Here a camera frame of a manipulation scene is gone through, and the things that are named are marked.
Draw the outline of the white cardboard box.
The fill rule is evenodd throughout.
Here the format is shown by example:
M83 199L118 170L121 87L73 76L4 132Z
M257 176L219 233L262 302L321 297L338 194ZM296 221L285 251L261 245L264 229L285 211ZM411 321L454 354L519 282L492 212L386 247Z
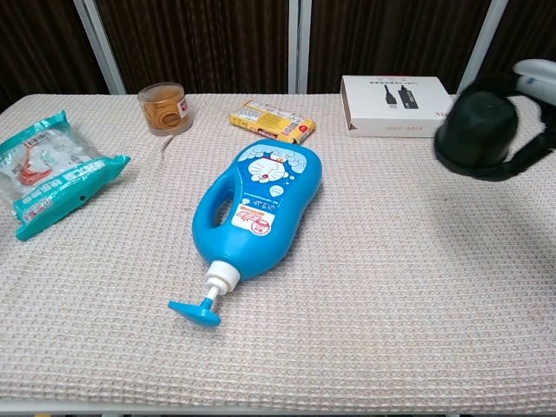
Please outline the white cardboard box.
M347 134L358 137L431 138L452 108L435 76L346 76L341 102Z

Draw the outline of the black round object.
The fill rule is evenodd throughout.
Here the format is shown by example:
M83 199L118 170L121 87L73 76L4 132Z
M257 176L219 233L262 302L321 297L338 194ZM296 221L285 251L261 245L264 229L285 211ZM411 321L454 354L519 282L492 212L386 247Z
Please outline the black round object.
M434 135L436 159L451 172L501 182L518 175L506 158L519 118L511 96L513 83L486 80L469 85L457 97Z

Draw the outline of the beige waffle tablecloth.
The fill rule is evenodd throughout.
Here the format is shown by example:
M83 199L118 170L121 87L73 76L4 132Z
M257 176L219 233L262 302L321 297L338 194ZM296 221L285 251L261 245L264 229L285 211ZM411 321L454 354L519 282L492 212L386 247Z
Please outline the beige waffle tablecloth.
M64 110L131 161L27 242L0 206L0 413L154 407L556 412L556 153L507 182L444 169L423 139L352 137L338 95L267 95L316 121L318 195L287 257L219 297L222 324L168 308L205 294L197 204L256 135L243 95L192 95L153 136L134 96L26 96L0 141Z

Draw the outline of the blue pump bottle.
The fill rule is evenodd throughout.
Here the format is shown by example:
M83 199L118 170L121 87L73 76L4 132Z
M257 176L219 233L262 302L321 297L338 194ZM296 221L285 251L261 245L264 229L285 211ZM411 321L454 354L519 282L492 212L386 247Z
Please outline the blue pump bottle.
M321 159L303 146L265 139L239 152L205 192L192 221L195 247L209 264L208 293L198 305L170 301L169 308L197 325L218 326L216 298L286 256L321 175Z

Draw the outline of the white frame post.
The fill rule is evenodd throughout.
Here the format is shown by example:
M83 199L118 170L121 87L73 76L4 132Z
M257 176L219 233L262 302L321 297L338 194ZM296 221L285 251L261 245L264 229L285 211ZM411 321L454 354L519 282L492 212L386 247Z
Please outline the white frame post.
M312 0L288 0L288 93L308 93Z
M479 74L480 68L484 63L494 35L499 27L501 18L506 10L507 4L508 0L490 1L479 35L477 36L472 53L468 59L467 66L460 79L457 89L458 94L471 84Z
M111 95L126 95L127 91L114 52L103 25L96 0L73 0L96 62Z

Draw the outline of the teal plastic package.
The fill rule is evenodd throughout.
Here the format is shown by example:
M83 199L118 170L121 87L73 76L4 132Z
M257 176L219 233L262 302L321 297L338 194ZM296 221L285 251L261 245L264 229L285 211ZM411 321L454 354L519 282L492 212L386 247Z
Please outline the teal plastic package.
M69 123L65 111L33 123L0 143L0 196L25 242L81 208L130 163L106 156Z

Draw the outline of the yellow small carton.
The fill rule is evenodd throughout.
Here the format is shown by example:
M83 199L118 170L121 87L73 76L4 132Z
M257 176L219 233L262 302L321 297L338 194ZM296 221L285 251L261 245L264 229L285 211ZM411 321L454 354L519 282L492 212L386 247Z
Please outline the yellow small carton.
M257 135L297 145L302 144L316 129L314 120L254 98L231 112L228 120L232 125Z

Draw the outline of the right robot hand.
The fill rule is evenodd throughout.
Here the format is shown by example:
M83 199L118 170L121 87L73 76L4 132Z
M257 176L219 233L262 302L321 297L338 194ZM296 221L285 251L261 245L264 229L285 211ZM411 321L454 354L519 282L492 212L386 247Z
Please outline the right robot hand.
M512 76L485 78L478 82L486 80L513 83L515 96L523 96L539 106L543 130L512 157L506 158L513 161L521 174L556 150L556 62L522 60L513 66Z

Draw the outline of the clear jar of rubber bands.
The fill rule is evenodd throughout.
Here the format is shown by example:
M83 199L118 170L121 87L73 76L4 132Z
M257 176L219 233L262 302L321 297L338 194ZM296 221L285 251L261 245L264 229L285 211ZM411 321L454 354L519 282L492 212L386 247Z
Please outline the clear jar of rubber bands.
M179 135L193 123L185 90L179 83L151 84L141 89L136 98L153 135Z

